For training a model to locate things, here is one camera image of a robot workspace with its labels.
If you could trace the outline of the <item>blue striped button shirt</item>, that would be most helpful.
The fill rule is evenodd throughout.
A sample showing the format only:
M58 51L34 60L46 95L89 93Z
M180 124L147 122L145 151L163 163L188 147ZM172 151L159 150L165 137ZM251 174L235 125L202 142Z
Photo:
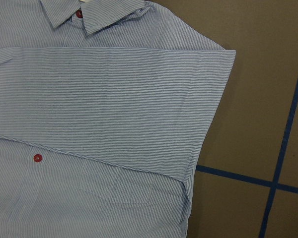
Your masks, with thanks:
M145 0L0 0L0 238L184 238L236 52Z

